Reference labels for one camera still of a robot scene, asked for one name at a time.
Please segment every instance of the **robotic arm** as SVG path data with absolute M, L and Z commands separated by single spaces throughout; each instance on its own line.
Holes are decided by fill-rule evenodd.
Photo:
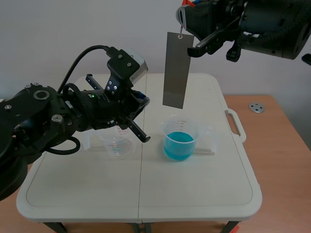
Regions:
M 66 84 L 82 57 L 95 49 L 104 49 L 111 57 L 107 63 L 111 76 L 106 87 L 103 89 L 91 74 L 86 81 L 94 90 L 80 91 L 76 85 Z M 93 46 L 79 55 L 58 92 L 34 83 L 26 85 L 11 100 L 1 102 L 0 200 L 20 187 L 27 175 L 27 165 L 44 151 L 60 155 L 77 152 L 80 142 L 72 137 L 75 131 L 119 125 L 123 130 L 130 127 L 142 142 L 149 141 L 150 137 L 133 120 L 150 100 L 131 89 L 147 70 L 144 59 L 131 49 Z M 66 140 L 73 141 L 76 147 L 51 149 Z
M 177 21 L 200 40 L 188 55 L 213 54 L 234 41 L 226 58 L 236 62 L 241 49 L 295 59 L 311 34 L 309 0 L 196 0 L 181 6 Z
M 188 48 L 191 57 L 213 54 L 225 41 L 234 41 L 226 55 L 232 62 L 238 61 L 241 49 L 294 59 L 311 34 L 309 0 L 196 0 L 195 4 L 183 5 L 176 13 L 182 27 L 200 40 Z M 66 84 L 78 62 L 96 49 L 105 50 L 111 58 L 106 87 L 100 87 L 91 74 L 86 80 L 94 90 L 80 91 L 74 84 Z M 310 54 L 303 60 L 311 64 Z M 121 129 L 130 127 L 147 142 L 150 137 L 133 120 L 150 100 L 131 89 L 147 70 L 144 59 L 132 50 L 93 46 L 78 56 L 58 91 L 34 83 L 1 102 L 0 200 L 20 187 L 27 165 L 44 151 L 61 155 L 77 152 L 80 142 L 72 137 L 75 131 L 119 125 Z M 66 140 L 76 147 L 52 149 Z

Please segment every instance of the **wooden table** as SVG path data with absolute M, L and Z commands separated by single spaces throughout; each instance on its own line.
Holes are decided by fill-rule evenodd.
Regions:
M 239 224 L 239 233 L 299 233 L 311 229 L 311 152 L 280 106 L 271 96 L 226 96 L 245 129 L 245 150 L 261 186 L 263 201 L 254 217 Z M 248 109 L 260 102 L 266 110 Z M 43 224 L 32 223 L 16 209 L 17 192 L 0 202 L 1 233 L 51 233 Z M 165 222 L 152 225 L 154 233 L 218 233 L 221 222 Z M 132 232 L 120 223 L 69 223 L 69 233 Z

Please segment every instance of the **plastic measuring cup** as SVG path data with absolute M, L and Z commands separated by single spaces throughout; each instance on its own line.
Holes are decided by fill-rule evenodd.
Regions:
M 135 142 L 129 129 L 122 130 L 119 126 L 102 130 L 85 131 L 83 147 L 90 149 L 92 135 L 98 136 L 111 157 L 122 159 L 131 155 L 135 151 Z
M 205 146 L 200 153 L 215 154 L 217 150 L 216 133 L 207 126 L 185 116 L 171 116 L 163 123 L 164 152 L 174 160 L 189 158 L 196 147 L 198 139 L 204 135 Z

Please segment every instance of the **gray metal plate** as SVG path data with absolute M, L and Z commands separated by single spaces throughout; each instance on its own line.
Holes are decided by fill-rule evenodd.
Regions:
M 187 48 L 193 46 L 194 36 L 178 33 L 167 33 L 163 105 L 183 108 L 190 57 Z
M 249 109 L 252 110 L 255 113 L 262 113 L 264 112 L 264 106 L 261 103 L 250 103 L 248 105 Z

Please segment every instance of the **white wall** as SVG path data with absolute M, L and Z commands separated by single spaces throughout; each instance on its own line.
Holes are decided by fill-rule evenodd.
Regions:
M 30 82 L 57 88 L 76 56 L 89 46 L 132 47 L 149 72 L 164 72 L 166 33 L 178 32 L 175 11 L 182 0 L 8 0 L 0 6 L 0 98 Z M 286 60 L 242 51 L 226 61 L 226 44 L 213 56 L 192 59 L 190 72 L 209 73 L 225 94 L 272 94 L 311 146 L 311 67 L 301 56 Z M 94 51 L 70 81 L 108 73 L 107 56 Z

